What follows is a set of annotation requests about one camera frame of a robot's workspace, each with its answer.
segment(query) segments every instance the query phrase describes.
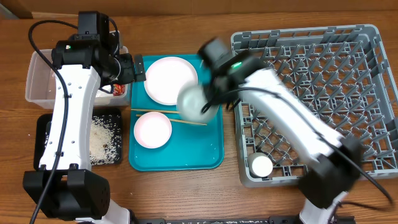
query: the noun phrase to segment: white plate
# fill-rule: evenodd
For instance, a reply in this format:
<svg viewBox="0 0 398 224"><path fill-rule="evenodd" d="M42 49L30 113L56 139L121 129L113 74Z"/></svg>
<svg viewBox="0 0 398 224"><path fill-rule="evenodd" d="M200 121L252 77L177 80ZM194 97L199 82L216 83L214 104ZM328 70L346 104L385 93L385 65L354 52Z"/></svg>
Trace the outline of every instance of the white plate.
<svg viewBox="0 0 398 224"><path fill-rule="evenodd" d="M166 144L172 135L172 123L166 115L149 112L142 115L134 125L134 137L138 144L156 149Z"/></svg>
<svg viewBox="0 0 398 224"><path fill-rule="evenodd" d="M157 60L146 71L146 78L145 91L151 99L162 105L176 105L181 88L187 83L198 83L195 68L179 57Z"/></svg>

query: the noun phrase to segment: black tray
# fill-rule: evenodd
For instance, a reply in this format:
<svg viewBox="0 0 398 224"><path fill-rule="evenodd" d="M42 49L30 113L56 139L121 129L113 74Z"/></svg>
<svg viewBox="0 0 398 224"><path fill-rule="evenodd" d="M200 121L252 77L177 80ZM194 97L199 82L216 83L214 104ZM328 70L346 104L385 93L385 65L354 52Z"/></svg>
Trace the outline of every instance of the black tray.
<svg viewBox="0 0 398 224"><path fill-rule="evenodd" d="M117 108L101 108L93 110L93 117L104 116L106 124L113 124L114 136L120 136L120 138L114 139L114 145L116 147L117 156L110 163L106 164L119 164L122 160L122 116L121 112ZM43 156L45 149L45 140L50 133L52 114L43 114L37 119L36 125L36 142L35 152L33 158L33 168L39 169L40 158Z"/></svg>

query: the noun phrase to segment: wooden table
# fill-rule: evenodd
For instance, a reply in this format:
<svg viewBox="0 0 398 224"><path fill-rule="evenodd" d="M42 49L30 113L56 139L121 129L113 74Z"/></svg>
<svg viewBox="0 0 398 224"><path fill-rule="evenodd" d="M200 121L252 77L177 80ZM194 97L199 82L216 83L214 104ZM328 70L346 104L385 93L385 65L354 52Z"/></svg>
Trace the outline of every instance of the wooden table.
<svg viewBox="0 0 398 224"><path fill-rule="evenodd" d="M65 19L76 24L77 19ZM124 45L133 54L194 54L208 39L226 43L234 32L348 24L374 24L381 33L393 74L398 80L398 11L241 14L225 16L117 17ZM32 170L37 118L50 113L24 98L27 69L33 49L27 31L33 20L0 21L0 223L28 223L35 203L22 188L25 170ZM74 32L61 25L43 25L34 32L40 49L51 49ZM123 109L124 155L116 166L93 171L107 178L111 197L139 218L249 218L295 215L304 196L295 187L247 189L239 181L234 117L224 112L225 158L213 170L138 172L128 161L129 108ZM398 198L398 179L380 180ZM359 181L347 198L371 205L387 201L368 181ZM346 206L342 215L358 223L397 223L398 210L389 213ZM37 223L48 220L40 213Z"/></svg>

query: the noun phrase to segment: wire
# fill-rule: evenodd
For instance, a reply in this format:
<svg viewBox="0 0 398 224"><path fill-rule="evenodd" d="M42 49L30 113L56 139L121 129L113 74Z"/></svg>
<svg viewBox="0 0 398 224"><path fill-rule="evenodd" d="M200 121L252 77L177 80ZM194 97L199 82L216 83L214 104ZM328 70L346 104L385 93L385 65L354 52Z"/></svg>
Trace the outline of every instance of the wire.
<svg viewBox="0 0 398 224"><path fill-rule="evenodd" d="M32 218L30 218L30 224L35 223L37 214L39 213L40 207L43 204L44 201L44 197L47 194L47 192L49 191L50 188L50 184L52 179L54 178L55 175L55 170L57 170L57 166L58 163L60 161L61 158L61 153L62 153L62 144L63 144L63 139L65 137L65 130L67 128L67 119L68 119L68 107L69 107L69 95L68 95L68 90L67 90L67 85L65 84L65 81L63 80L61 74L59 73L59 71L51 64L51 62L44 56L44 54L37 48L37 46L35 45L34 41L33 41L33 30L41 24L45 24L45 23L56 23L56 24L63 24L66 26L70 26L72 28L77 29L78 27L73 25L73 24L69 24L67 22L63 22L63 21L58 21L58 20L44 20L44 21L39 21L36 22L35 24L33 24L28 32L28 38L29 38L29 42L31 44L31 46L33 47L33 49L36 51L36 53L43 59L43 61L55 72L55 74L57 75L58 79L60 80L62 89L63 89L63 94L64 94L64 108L63 108L63 120L62 120L62 127L61 127L61 134L60 134L60 140L58 142L58 149L57 149L57 153L55 153L55 160L54 160L54 164L52 166L52 170L51 173L49 175L49 178L47 180L47 183L45 183L45 187L43 189L42 194L40 195L39 200L37 201L35 210L32 214Z"/></svg>
<svg viewBox="0 0 398 224"><path fill-rule="evenodd" d="M218 101L220 99L226 98L229 95L232 95L233 93L237 93L239 91L247 91L247 90L252 90L252 91L259 91L262 93L267 93L269 95L272 95L280 100L282 100L284 103L286 103L292 110L294 110L295 113L297 113L297 115L299 115L303 121L312 129L312 131L318 135L318 137L320 138L320 140L322 140L325 144L327 144L329 147L331 147L337 154L339 154L339 156L341 156L345 161L347 161L348 163L350 163L355 169L357 169L365 178L368 179L368 181L370 181L377 189L379 189L384 196L386 196L386 198L388 199L390 205L394 206L394 201L391 197L391 195L388 193L388 191L381 186L379 183L376 182L376 180L373 179L373 177L371 177L368 173L366 173L365 171L362 170L362 168L360 168L360 166L358 166L354 161L352 161L348 156L346 156L344 153L342 153L336 146L332 145L330 142L328 142L324 137L322 133L319 133L317 131L316 128L314 128L311 124L311 122L294 106L292 105L288 100L286 100L285 98L281 97L281 95L279 93L275 93L272 91L268 91L265 89L261 89L261 88L255 88L255 87L242 87L242 88L238 88L235 90L231 90L229 92L226 92L222 95L220 95L217 98L213 98L211 99L207 104L204 105L204 107L202 108L201 112L205 113L215 101ZM338 207L342 207L342 205L347 204L347 205L355 205L355 206L359 206L359 207L364 207L364 208L368 208L368 209L373 209L373 210L388 210L388 208L378 208L378 207L373 207L370 205L363 205L361 203L356 203L356 202L340 202L336 205L335 209L333 210L332 214L330 215L330 218L328 219L328 222L331 222L331 219L335 216L336 211L338 209Z"/></svg>
<svg viewBox="0 0 398 224"><path fill-rule="evenodd" d="M112 18L108 18L108 19L109 19L109 21L111 21L111 23L114 27L115 36L118 40L118 44L116 45L116 49L114 50L113 55L112 55L114 57L117 54L119 46L120 46L119 32L118 32L118 27L117 27L116 23L114 22L114 20Z"/></svg>

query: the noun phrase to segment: white round object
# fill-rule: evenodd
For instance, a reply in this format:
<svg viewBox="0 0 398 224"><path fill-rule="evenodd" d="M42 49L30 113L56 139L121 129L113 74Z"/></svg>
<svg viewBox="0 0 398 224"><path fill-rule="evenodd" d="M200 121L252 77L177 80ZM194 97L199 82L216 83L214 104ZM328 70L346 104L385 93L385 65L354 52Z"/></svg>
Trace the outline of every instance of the white round object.
<svg viewBox="0 0 398 224"><path fill-rule="evenodd" d="M178 93L187 83L198 83L198 74L188 61L165 57L154 62L146 71L145 91L156 103L176 105Z"/></svg>
<svg viewBox="0 0 398 224"><path fill-rule="evenodd" d="M216 116L219 106L211 106L208 111L201 113L206 103L207 99L202 86L187 85L178 94L177 109L184 120L207 123Z"/></svg>
<svg viewBox="0 0 398 224"><path fill-rule="evenodd" d="M249 156L248 166L250 172L257 177L267 177L274 168L272 161L261 152Z"/></svg>
<svg viewBox="0 0 398 224"><path fill-rule="evenodd" d="M172 123L162 113L146 113L134 125L134 137L138 144L148 149L163 146L171 135Z"/></svg>

